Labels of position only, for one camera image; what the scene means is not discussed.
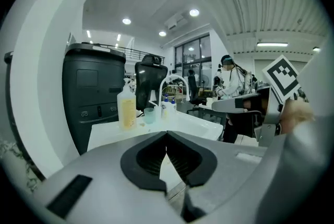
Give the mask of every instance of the curved white column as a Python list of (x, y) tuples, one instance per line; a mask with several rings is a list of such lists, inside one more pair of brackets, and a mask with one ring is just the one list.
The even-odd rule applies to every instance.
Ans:
[(16, 0), (2, 28), (14, 48), (10, 94), (22, 141), (45, 177), (77, 158), (62, 96), (65, 45), (85, 0)]

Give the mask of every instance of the small bottle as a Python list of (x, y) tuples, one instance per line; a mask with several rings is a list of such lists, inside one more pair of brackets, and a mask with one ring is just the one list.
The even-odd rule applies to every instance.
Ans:
[(176, 113), (176, 103), (175, 103), (175, 98), (172, 100), (172, 107), (173, 107), (173, 113)]
[(129, 130), (136, 127), (136, 95), (130, 90), (130, 81), (124, 78), (123, 91), (117, 95), (118, 118), (120, 127)]
[(161, 102), (161, 118), (165, 120), (168, 119), (168, 103), (168, 94), (165, 94), (165, 99)]

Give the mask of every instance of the railing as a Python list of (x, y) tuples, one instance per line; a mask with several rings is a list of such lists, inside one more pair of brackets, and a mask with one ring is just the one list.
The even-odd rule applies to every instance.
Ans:
[[(151, 53), (144, 52), (144, 51), (137, 51), (137, 50), (133, 50), (133, 49), (129, 49), (129, 48), (123, 48), (121, 46), (115, 47), (115, 46), (111, 46), (111, 45), (107, 45), (107, 44), (99, 44), (99, 45), (103, 48), (108, 48), (108, 49), (123, 52), (126, 57), (132, 58), (132, 59), (135, 59), (135, 60), (139, 60), (139, 61), (141, 61), (142, 58), (145, 55), (151, 54)], [(162, 57), (162, 56), (159, 56), (159, 57), (161, 58), (161, 64), (164, 64), (165, 57)]]

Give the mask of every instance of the large black case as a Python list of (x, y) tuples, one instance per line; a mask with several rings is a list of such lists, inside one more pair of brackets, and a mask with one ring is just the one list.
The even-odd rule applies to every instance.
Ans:
[(92, 125), (118, 121), (117, 94), (124, 86), (125, 54), (91, 44), (72, 44), (63, 64), (67, 124), (79, 154), (87, 151)]

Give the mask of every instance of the office chair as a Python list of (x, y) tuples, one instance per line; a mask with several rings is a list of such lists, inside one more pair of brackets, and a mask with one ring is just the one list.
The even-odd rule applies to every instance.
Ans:
[(143, 111), (147, 107), (153, 107), (149, 100), (151, 95), (155, 94), (155, 100), (159, 97), (159, 88), (163, 79), (167, 76), (168, 69), (161, 65), (161, 57), (147, 54), (141, 62), (136, 63), (136, 107), (137, 110)]
[(189, 76), (188, 77), (188, 83), (189, 83), (189, 89), (191, 92), (190, 95), (190, 103), (194, 105), (194, 107), (191, 110), (187, 110), (187, 114), (189, 112), (195, 112), (199, 111), (199, 107), (195, 107), (196, 105), (200, 105), (201, 103), (205, 102), (205, 99), (198, 97), (198, 91), (197, 91), (197, 85), (195, 76)]

